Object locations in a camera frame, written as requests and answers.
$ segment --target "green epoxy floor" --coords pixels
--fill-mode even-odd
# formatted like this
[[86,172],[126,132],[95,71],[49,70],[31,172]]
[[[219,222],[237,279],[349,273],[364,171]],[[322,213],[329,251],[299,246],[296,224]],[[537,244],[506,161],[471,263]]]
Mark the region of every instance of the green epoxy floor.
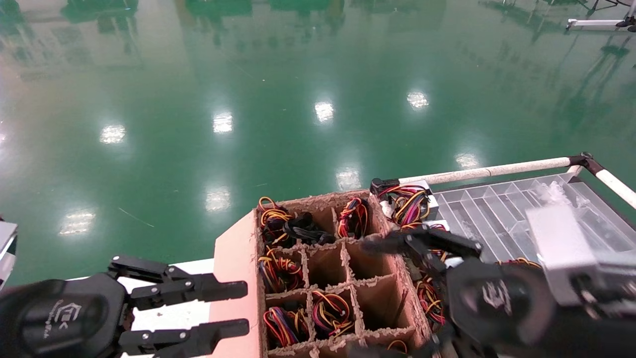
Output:
[[587,150],[636,187],[636,40],[565,34],[578,4],[0,3],[14,285],[90,275],[122,253],[208,258],[262,195],[376,176]]

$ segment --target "white pole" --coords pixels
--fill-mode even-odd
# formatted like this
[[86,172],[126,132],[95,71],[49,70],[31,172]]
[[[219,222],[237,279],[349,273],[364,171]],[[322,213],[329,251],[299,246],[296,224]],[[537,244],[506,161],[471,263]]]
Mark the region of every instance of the white pole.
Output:
[[630,189],[623,182],[618,180],[612,173],[603,169],[596,173],[596,177],[604,182],[610,189],[612,189],[618,196],[622,197],[632,208],[636,209],[636,193]]
[[523,162],[515,164],[506,164],[503,166],[491,166],[487,168],[468,169],[460,171],[451,171],[447,173],[438,173],[431,175],[412,176],[410,178],[399,179],[400,184],[417,182],[425,180],[429,185],[457,182],[459,180],[485,178],[487,176],[505,175],[524,173],[526,171],[535,171],[543,169],[553,169],[570,166],[570,158],[561,157],[554,159],[544,159],[542,161]]

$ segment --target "pink box side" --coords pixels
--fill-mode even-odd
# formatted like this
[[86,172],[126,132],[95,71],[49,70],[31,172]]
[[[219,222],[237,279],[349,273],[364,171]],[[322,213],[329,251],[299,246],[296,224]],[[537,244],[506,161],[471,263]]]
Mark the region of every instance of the pink box side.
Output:
[[220,282],[247,282],[247,296],[241,299],[212,302],[210,322],[232,319],[247,319],[249,334],[243,337],[227,338],[219,342],[213,354],[208,357],[260,357],[261,342],[259,331],[259,300],[256,282],[256,243],[254,235],[254,212],[250,211],[242,219],[216,240],[214,245],[214,274]]

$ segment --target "robotic hand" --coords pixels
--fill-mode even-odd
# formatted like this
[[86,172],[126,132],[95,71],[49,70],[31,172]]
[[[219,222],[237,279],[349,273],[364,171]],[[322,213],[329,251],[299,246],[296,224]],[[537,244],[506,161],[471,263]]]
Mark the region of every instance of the robotic hand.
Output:
[[[543,269],[524,264],[486,264],[479,243],[435,229],[394,231],[383,240],[365,241],[369,253],[407,255],[433,277],[444,302],[445,324],[412,358],[430,358],[451,343],[459,357],[633,357],[636,320],[629,314],[603,314],[602,304],[636,300],[572,279],[581,304],[564,306],[554,298]],[[446,266],[429,249],[463,258]],[[384,347],[354,346],[350,358],[399,358]]]
[[[117,282],[155,283],[131,294]],[[46,280],[0,292],[2,358],[115,358],[154,354],[187,358],[211,354],[223,338],[249,332],[246,319],[200,324],[190,330],[131,331],[132,309],[247,295],[245,281],[221,283],[160,262],[115,256],[108,271],[75,281]]]

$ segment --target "cardboard box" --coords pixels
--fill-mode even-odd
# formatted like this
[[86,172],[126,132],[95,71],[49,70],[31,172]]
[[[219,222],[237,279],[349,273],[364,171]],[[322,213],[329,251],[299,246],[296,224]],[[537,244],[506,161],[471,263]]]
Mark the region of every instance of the cardboard box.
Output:
[[[322,228],[335,232],[338,214],[352,197],[369,202],[370,226],[367,234],[391,229],[376,197],[361,190],[330,193],[279,202],[292,214],[310,212]],[[345,346],[357,341],[363,345],[388,345],[402,339],[410,349],[426,342],[431,330],[417,300],[415,287],[400,255],[369,256],[357,240],[343,238],[323,246],[297,243],[276,252],[300,260],[303,288],[281,294],[265,294],[258,274],[258,257],[264,254],[256,210],[248,213],[217,239],[214,273],[219,281],[245,280],[248,295],[238,300],[212,303],[211,321],[247,318],[247,336],[223,339],[211,357],[339,358],[346,357]],[[290,347],[268,347],[262,316],[271,306],[285,301],[302,303],[307,312],[314,306],[312,291],[340,294],[353,311],[354,332],[328,340],[318,340],[314,323],[306,317],[310,339]],[[399,310],[402,300],[404,305]]]

